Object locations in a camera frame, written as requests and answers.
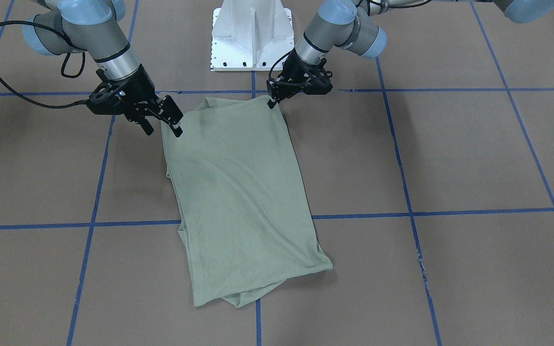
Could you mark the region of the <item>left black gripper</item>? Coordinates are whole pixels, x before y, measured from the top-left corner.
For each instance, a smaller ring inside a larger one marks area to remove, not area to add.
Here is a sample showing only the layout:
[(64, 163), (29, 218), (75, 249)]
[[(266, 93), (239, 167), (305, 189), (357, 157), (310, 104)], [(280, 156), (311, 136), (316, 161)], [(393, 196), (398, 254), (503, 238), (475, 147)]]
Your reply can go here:
[(326, 62), (326, 58), (321, 57), (317, 65), (309, 64), (299, 57), (295, 49), (292, 49), (277, 80), (266, 81), (270, 97), (268, 107), (273, 109), (299, 92), (308, 96), (323, 96), (332, 91), (333, 85), (330, 81), (332, 72), (325, 70)]

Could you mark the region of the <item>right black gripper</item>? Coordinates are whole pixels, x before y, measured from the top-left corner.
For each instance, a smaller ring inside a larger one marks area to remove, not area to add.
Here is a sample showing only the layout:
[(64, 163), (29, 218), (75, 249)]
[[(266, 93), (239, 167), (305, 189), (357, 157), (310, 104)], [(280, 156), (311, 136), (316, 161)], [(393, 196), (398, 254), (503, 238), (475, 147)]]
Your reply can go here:
[(106, 77), (104, 70), (98, 69), (96, 74), (101, 83), (90, 94), (87, 100), (88, 109), (99, 115), (125, 115), (136, 124), (147, 136), (151, 136), (154, 127), (147, 117), (154, 114), (166, 125), (176, 138), (183, 134), (180, 121), (183, 112), (171, 96), (159, 99), (155, 86), (143, 65), (140, 65), (130, 76), (120, 80)]

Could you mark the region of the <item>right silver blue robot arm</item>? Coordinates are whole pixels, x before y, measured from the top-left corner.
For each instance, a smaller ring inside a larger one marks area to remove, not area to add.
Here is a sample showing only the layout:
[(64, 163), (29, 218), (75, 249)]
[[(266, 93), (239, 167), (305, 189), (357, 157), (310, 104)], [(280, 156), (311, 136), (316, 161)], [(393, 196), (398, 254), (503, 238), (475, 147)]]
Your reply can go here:
[(132, 49), (119, 20), (126, 13), (122, 0), (40, 0), (49, 12), (29, 18), (25, 42), (46, 56), (88, 53), (98, 66), (101, 83), (86, 105), (94, 114), (121, 115), (139, 124), (147, 135), (149, 116), (181, 136), (180, 111), (171, 96), (160, 98), (147, 71)]

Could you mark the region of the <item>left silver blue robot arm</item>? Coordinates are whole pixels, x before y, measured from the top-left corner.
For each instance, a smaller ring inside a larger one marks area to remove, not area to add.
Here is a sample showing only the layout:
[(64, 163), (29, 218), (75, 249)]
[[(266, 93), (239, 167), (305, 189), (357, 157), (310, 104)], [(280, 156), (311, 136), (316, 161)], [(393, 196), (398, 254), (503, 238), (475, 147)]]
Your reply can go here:
[(277, 61), (283, 69), (268, 75), (267, 105), (274, 108), (299, 93), (325, 96), (332, 91), (332, 72), (325, 69), (332, 48), (376, 59), (386, 48), (387, 33), (371, 17), (393, 9), (424, 6), (425, 0), (324, 0), (295, 43)]

